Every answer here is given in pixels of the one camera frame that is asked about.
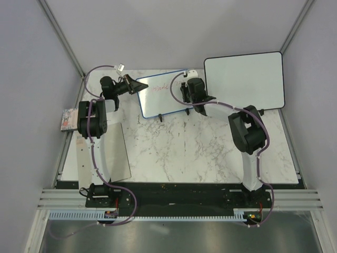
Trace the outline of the blue framed small whiteboard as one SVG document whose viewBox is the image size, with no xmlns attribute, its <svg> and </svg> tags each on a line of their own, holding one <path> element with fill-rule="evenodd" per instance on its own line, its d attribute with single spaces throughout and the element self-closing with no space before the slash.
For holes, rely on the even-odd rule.
<svg viewBox="0 0 337 253">
<path fill-rule="evenodd" d="M 192 109 L 192 106 L 182 105 L 174 100 L 175 95 L 180 101 L 183 100 L 180 90 L 184 77 L 181 75 L 172 82 L 175 76 L 184 73 L 186 70 L 175 70 L 161 74 L 153 74 L 139 77 L 136 80 L 148 85 L 148 88 L 138 92 L 142 116 L 145 119 L 155 118 L 159 115 L 166 115 Z"/>
</svg>

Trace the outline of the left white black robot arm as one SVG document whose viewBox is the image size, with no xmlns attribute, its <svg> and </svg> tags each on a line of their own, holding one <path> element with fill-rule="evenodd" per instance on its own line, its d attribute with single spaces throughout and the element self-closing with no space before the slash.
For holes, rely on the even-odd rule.
<svg viewBox="0 0 337 253">
<path fill-rule="evenodd" d="M 131 176 L 122 126 L 109 124 L 107 114 L 119 109 L 120 95 L 133 95 L 148 88 L 128 74 L 120 76 L 118 81 L 104 76 L 100 86 L 98 97 L 78 105 L 76 158 L 82 190 Z"/>
</svg>

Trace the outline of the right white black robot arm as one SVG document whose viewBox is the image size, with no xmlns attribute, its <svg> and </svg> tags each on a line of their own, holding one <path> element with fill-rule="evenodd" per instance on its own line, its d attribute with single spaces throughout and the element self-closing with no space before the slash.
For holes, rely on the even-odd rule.
<svg viewBox="0 0 337 253">
<path fill-rule="evenodd" d="M 247 189 L 241 194 L 241 201 L 246 207 L 254 207 L 260 202 L 256 190 L 262 187 L 256 156 L 267 140 L 258 110 L 249 105 L 236 112 L 232 107 L 211 103 L 215 97 L 207 95 L 205 83 L 199 77 L 183 82 L 180 90 L 183 102 L 193 104 L 197 113 L 224 121 L 230 126 L 234 145 L 241 152 L 244 172 L 242 183 Z"/>
</svg>

